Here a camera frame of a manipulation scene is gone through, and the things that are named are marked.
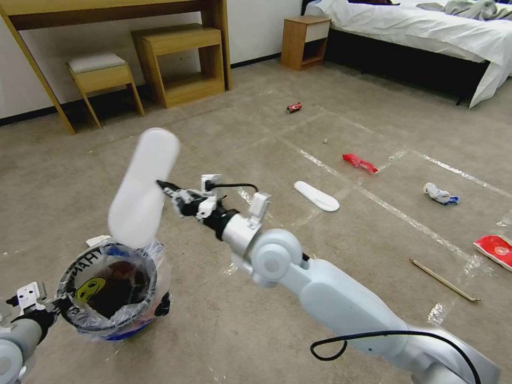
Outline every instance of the red can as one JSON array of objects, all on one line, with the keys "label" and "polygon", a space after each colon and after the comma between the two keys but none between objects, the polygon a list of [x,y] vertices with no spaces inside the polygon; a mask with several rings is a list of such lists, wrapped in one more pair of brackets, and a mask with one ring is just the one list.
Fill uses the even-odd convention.
[{"label": "red can", "polygon": [[297,112],[301,108],[302,108],[302,103],[296,102],[295,104],[291,104],[291,105],[287,106],[286,112],[294,113],[294,112]]}]

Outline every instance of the black cable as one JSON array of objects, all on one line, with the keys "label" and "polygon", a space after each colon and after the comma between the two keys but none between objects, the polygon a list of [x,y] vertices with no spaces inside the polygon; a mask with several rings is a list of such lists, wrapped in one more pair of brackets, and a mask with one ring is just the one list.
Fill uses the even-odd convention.
[{"label": "black cable", "polygon": [[255,186],[254,184],[249,184],[249,183],[235,183],[235,184],[210,184],[208,186],[208,190],[212,190],[214,188],[231,188],[231,187],[251,187],[251,188],[254,188],[256,190],[256,192],[258,192],[258,187]]},{"label": "black cable", "polygon": [[[478,372],[469,359],[468,355],[453,341],[444,338],[442,336],[436,335],[435,333],[430,332],[420,332],[420,331],[377,331],[377,332],[365,332],[365,333],[357,333],[352,335],[346,335],[346,336],[336,336],[329,339],[324,339],[320,341],[316,341],[313,344],[311,344],[311,347],[309,348],[313,356],[315,356],[318,360],[322,361],[332,361],[340,357],[343,352],[347,349],[348,342],[347,340],[355,340],[355,339],[365,339],[369,337],[377,337],[377,336],[390,336],[390,335],[403,335],[403,336],[427,336],[431,337],[437,340],[444,341],[445,343],[449,344],[453,349],[455,349],[464,359],[466,364],[468,364],[469,369],[471,369],[471,372],[473,374],[473,378],[475,379],[475,384],[482,384],[480,380],[480,376],[478,375]],[[320,356],[318,353],[315,352],[315,348],[323,345],[323,344],[330,344],[333,342],[343,341],[343,347],[341,347],[340,351],[336,353],[333,356],[324,357]]]}]

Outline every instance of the red snack bag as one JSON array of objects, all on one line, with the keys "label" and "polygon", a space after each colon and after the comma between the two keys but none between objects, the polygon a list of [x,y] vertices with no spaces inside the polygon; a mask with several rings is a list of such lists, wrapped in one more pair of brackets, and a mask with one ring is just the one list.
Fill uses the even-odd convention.
[{"label": "red snack bag", "polygon": [[512,272],[512,245],[498,235],[488,235],[475,241],[474,246],[491,260]]},{"label": "red snack bag", "polygon": [[372,163],[366,162],[354,154],[343,154],[343,160],[352,163],[355,168],[364,168],[370,173],[376,173],[378,171]]},{"label": "red snack bag", "polygon": [[287,106],[286,112],[294,113],[294,112],[297,112],[301,108],[302,108],[302,103],[296,102],[295,104],[290,104],[289,106]]}]

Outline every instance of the desk leg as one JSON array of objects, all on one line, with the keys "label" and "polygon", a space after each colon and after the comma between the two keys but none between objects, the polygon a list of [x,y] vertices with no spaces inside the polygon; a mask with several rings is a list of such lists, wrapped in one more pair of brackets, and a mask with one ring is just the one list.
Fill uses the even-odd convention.
[{"label": "desk leg", "polygon": [[229,60],[228,6],[226,0],[211,0],[210,6],[201,10],[203,25],[220,29],[222,57],[224,60],[224,83],[231,90],[231,62]]},{"label": "desk leg", "polygon": [[70,134],[75,134],[75,130],[71,126],[71,123],[69,122],[68,118],[66,117],[66,114],[62,110],[62,107],[59,104],[59,101],[57,100],[57,96],[55,96],[55,93],[53,93],[53,90],[51,89],[48,81],[43,75],[43,72],[39,68],[39,65],[37,65],[36,60],[34,59],[34,56],[32,56],[31,52],[29,51],[27,45],[25,44],[25,41],[21,37],[20,33],[16,30],[14,25],[11,22],[11,19],[9,19],[9,16],[5,13],[4,9],[0,5],[0,15],[2,16],[2,19],[4,19],[5,24],[7,25],[9,31],[12,34],[12,37],[14,37],[14,40],[16,40],[17,44],[19,45],[21,52],[25,55],[25,58],[27,59],[28,63],[34,70],[37,78],[41,82],[44,90],[52,100],[53,105],[55,105],[57,112],[59,113],[60,117],[64,121],[65,126],[67,127]]}]

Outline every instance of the baseboard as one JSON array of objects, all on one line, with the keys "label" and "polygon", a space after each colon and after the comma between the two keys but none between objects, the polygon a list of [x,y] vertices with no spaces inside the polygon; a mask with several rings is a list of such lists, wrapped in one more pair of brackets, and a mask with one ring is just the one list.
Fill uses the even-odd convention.
[{"label": "baseboard", "polygon": [[[143,92],[145,87],[146,87],[145,84],[137,86],[137,91],[139,92],[139,94],[141,94]],[[103,93],[100,95],[89,97],[89,100],[92,100],[94,103],[94,99],[97,97],[102,97],[105,94],[114,95],[116,93],[121,93],[121,92],[126,92],[126,90],[122,89],[122,90],[118,90],[118,91],[114,91],[114,92]],[[62,109],[64,111],[66,111],[69,109],[77,108],[78,105],[83,102],[84,102],[83,99],[77,99],[77,100],[65,102],[65,103],[61,104],[61,106],[62,106]],[[46,108],[36,109],[36,110],[30,111],[30,112],[25,112],[25,113],[14,115],[14,116],[0,118],[0,126],[9,125],[9,124],[13,124],[13,123],[19,123],[19,122],[22,122],[25,120],[30,120],[30,119],[33,119],[36,117],[42,117],[42,116],[46,116],[46,115],[51,115],[54,113],[57,113],[57,109],[55,107],[46,107]]]},{"label": "baseboard", "polygon": [[[231,64],[231,68],[239,68],[239,67],[248,66],[248,65],[255,64],[255,63],[258,63],[258,62],[262,62],[262,61],[277,59],[280,56],[281,56],[281,53],[278,52],[278,53],[274,53],[274,54],[271,54],[271,55],[268,55],[268,56],[263,56],[263,57],[256,58],[256,59],[241,61],[241,62],[238,62],[238,63]],[[68,102],[66,102],[64,104],[61,104],[61,105],[62,105],[62,108],[64,110],[66,110],[66,109],[68,109],[70,107],[73,107],[73,105],[75,105],[77,103],[80,103],[80,102],[83,102],[83,100],[82,99],[78,99],[78,100],[74,100],[74,101],[68,101]],[[30,111],[30,112],[25,112],[25,113],[22,113],[22,114],[19,114],[19,115],[14,115],[14,116],[0,118],[0,126],[9,125],[9,124],[12,124],[12,123],[18,123],[18,122],[22,122],[24,120],[30,120],[30,119],[33,119],[33,118],[36,118],[36,117],[42,117],[42,116],[46,116],[46,115],[51,115],[51,114],[54,114],[56,112],[57,112],[57,109],[55,107],[46,107],[46,108],[36,109],[36,110]]]},{"label": "baseboard", "polygon": [[246,61],[240,61],[238,63],[231,64],[231,68],[245,67],[247,65],[256,64],[257,62],[277,59],[278,57],[281,57],[281,53],[280,52],[274,53],[274,54],[271,54],[271,55],[268,55],[268,56],[262,56],[260,58],[255,58],[255,59],[246,60]]},{"label": "baseboard", "polygon": [[0,126],[9,125],[12,123],[17,123],[24,120],[30,120],[36,117],[51,115],[57,112],[55,107],[46,107],[41,109],[36,109],[30,112],[25,112],[19,115],[4,117],[0,119]]}]

